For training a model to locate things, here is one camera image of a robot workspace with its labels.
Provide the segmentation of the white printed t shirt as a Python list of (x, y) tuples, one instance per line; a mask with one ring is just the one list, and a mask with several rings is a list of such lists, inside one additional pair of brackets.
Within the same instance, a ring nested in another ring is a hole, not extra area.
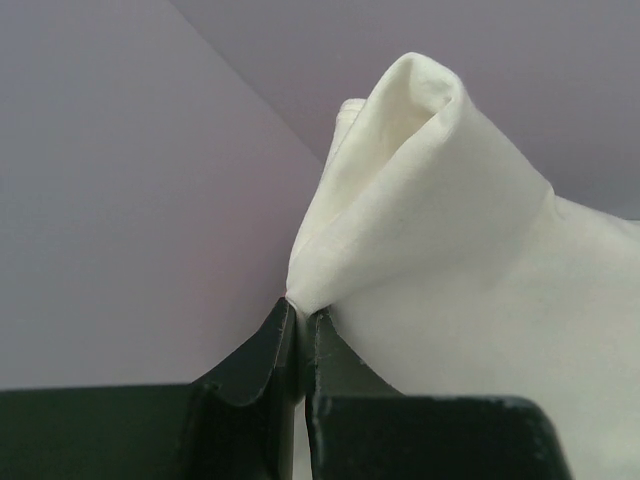
[(400, 392), (530, 399), (575, 478), (638, 477), (639, 227), (558, 196), (436, 61), (341, 106), (286, 297)]

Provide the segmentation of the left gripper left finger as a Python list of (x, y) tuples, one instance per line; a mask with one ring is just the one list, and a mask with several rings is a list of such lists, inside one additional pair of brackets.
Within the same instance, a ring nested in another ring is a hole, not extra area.
[(1, 395), (5, 479), (288, 479), (296, 316), (279, 300), (257, 332), (187, 384)]

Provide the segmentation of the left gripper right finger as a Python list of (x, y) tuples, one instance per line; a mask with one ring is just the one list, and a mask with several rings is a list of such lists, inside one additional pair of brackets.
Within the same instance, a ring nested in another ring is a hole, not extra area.
[(305, 332), (306, 424), (316, 479), (569, 479), (552, 423), (513, 396), (410, 396), (340, 337)]

